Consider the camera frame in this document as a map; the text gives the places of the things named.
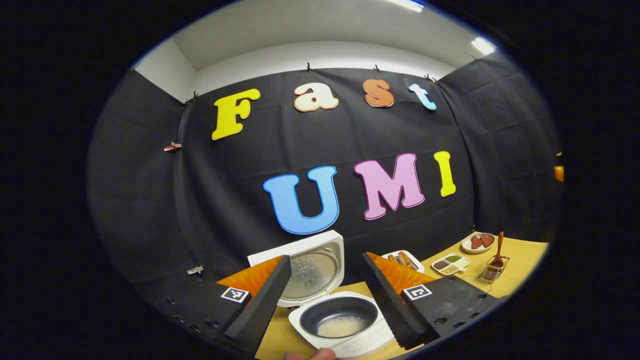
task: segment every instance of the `wooden spatula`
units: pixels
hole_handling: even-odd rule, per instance
[[[498,234],[498,253],[495,255],[495,259],[491,263],[491,266],[495,266],[497,268],[501,268],[501,267],[504,266],[504,262],[502,261],[502,258],[500,257],[500,249],[502,248],[502,239],[503,238],[504,238],[504,231],[501,231],[500,234]]]

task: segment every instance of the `black fabric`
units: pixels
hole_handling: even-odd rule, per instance
[[[177,221],[175,154],[163,151],[175,141],[181,113],[179,101],[131,71],[93,133],[87,169],[92,218],[114,265],[134,284],[195,267]]]
[[[554,173],[562,148],[536,87],[500,53],[438,82],[470,157],[476,229],[550,241],[563,188]]]
[[[362,90],[366,79],[384,79],[396,103],[390,108],[369,106]],[[311,112],[294,108],[293,90],[313,82],[331,88],[340,101],[336,108]],[[429,92],[436,111],[427,110],[409,91],[413,83]],[[180,223],[197,262],[222,277],[245,268],[250,254],[307,237],[280,227],[262,184],[275,176],[297,175],[301,211],[313,217],[322,205],[307,172],[324,165],[337,169],[333,181],[340,213],[327,230],[344,237],[343,284],[362,281],[357,268],[364,251],[384,254],[404,249],[424,259],[466,236],[472,230],[474,201],[468,155],[435,86],[424,78],[391,72],[323,69],[262,76],[200,95],[189,104],[192,108],[180,125],[179,142],[184,147],[176,154]],[[238,120],[243,130],[211,140],[217,117],[213,103],[251,88],[261,95],[251,101],[248,118]],[[451,153],[456,192],[447,197],[440,195],[440,171],[433,158],[438,151]],[[364,185],[353,172],[354,165],[376,159],[392,175],[397,156],[406,152],[417,155],[425,201],[366,220]]]

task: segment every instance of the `metal basket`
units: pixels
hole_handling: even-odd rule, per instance
[[[480,275],[480,280],[493,284],[500,277],[504,269],[507,267],[507,264],[509,263],[509,257],[501,256],[500,258],[504,262],[502,267],[491,265],[491,263],[495,261],[495,256],[493,256],[486,262],[486,266],[484,267],[484,270]]]

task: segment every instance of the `white plate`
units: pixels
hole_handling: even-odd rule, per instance
[[[493,242],[491,243],[491,245],[489,245],[489,247],[484,247],[484,244],[482,244],[477,249],[471,249],[471,238],[474,237],[474,236],[480,237],[480,235],[491,236],[493,238]],[[462,240],[462,250],[464,250],[466,252],[471,252],[473,254],[474,253],[478,253],[478,252],[485,252],[485,251],[489,250],[490,248],[492,248],[493,244],[495,244],[496,241],[497,240],[496,240],[495,236],[491,235],[491,234],[488,234],[488,233],[480,233],[480,234],[469,235],[464,240]]]

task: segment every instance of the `wooden table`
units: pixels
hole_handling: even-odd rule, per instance
[[[519,285],[526,280],[527,276],[542,258],[547,249],[547,243],[504,238],[501,253],[503,256],[508,256],[510,258],[509,264],[495,283],[488,284],[479,280],[476,276],[484,270],[486,262],[495,255],[497,251],[497,235],[495,236],[495,239],[496,243],[490,250],[479,254],[468,254],[464,252],[460,245],[462,240],[460,240],[448,249],[421,261],[425,268],[424,273],[434,279],[443,277],[440,273],[431,268],[431,263],[452,252],[457,252],[458,254],[469,258],[471,260],[471,264],[469,264],[465,272],[457,272],[455,276],[462,278],[479,289],[487,291],[494,297],[502,297],[512,294]],[[337,289],[333,290],[332,293],[337,293],[338,291],[353,291],[373,298],[369,288],[364,282],[339,286]],[[271,322],[269,323],[269,327],[264,334],[262,343],[256,353],[257,359],[282,360],[285,351],[298,352],[306,358],[316,352],[316,349],[300,334],[298,334],[296,329],[294,329],[289,323],[289,313],[293,310],[294,309],[286,309],[284,307],[276,308],[276,311],[271,318]],[[395,340],[392,340],[390,343],[376,351],[359,357],[359,359],[386,360],[414,349],[405,350],[401,348]]]

